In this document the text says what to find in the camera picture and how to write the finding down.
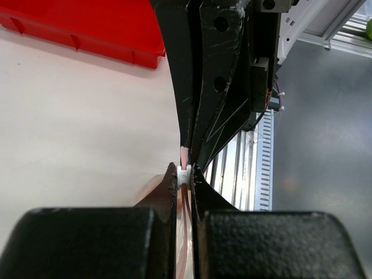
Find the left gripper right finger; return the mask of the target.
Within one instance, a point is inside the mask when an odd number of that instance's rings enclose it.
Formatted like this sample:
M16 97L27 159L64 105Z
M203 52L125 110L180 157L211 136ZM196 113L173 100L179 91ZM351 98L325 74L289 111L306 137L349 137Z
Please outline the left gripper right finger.
M191 174L196 278L362 278L344 225L324 212L245 212Z

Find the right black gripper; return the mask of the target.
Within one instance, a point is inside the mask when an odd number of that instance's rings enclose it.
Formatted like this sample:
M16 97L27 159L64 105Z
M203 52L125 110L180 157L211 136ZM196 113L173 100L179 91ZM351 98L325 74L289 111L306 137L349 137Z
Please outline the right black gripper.
M244 130L254 130L269 108L284 2L203 1L200 8L199 4L151 1L171 72L180 145L191 148L191 163L205 169L225 144L225 125L244 104L239 99L234 101L228 92L237 69L245 24L251 116Z

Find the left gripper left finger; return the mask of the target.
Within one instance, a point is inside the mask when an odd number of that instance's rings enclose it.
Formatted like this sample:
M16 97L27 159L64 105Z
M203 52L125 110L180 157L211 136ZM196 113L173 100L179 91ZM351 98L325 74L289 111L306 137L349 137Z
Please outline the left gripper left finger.
M2 278L174 278L176 166L132 207L35 208L16 223Z

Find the clear zip top bag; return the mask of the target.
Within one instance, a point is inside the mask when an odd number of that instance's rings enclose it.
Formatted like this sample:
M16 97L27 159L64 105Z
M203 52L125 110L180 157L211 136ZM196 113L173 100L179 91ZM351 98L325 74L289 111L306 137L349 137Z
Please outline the clear zip top bag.
M139 238L134 256L141 278L184 278L192 267L191 172L188 148L182 146L180 164L170 164L133 208L133 234Z

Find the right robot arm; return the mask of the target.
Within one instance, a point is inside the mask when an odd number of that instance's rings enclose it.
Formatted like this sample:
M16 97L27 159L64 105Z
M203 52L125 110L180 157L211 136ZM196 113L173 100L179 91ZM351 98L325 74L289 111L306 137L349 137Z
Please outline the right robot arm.
M280 64L325 1L152 1L180 128L180 165L205 169L268 102Z

